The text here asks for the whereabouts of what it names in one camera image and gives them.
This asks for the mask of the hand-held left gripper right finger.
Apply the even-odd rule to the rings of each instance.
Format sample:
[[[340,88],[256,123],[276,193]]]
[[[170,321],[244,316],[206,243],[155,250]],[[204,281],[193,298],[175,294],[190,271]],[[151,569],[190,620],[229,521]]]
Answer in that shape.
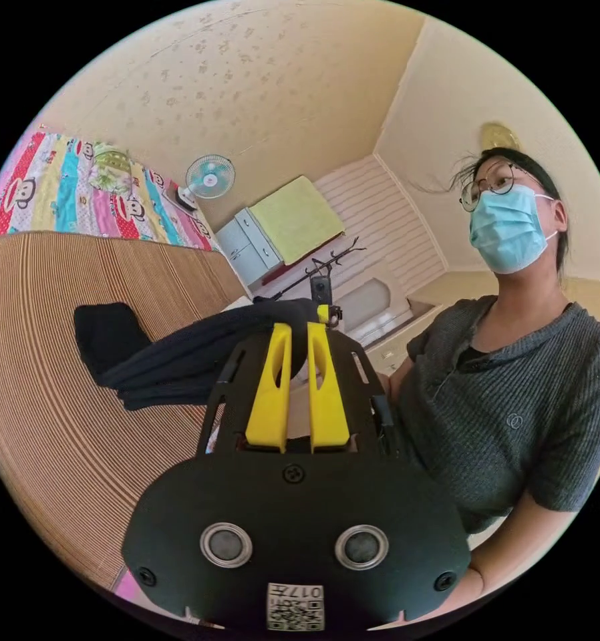
[[[311,452],[343,449],[349,442],[349,427],[326,326],[309,323],[307,340]]]

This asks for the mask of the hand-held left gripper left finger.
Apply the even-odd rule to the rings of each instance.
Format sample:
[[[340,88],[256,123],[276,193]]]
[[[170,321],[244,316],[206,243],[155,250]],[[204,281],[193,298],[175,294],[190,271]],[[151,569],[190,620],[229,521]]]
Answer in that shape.
[[[291,347],[291,327],[281,323],[275,324],[245,430],[245,439],[250,447],[285,452],[291,382]]]

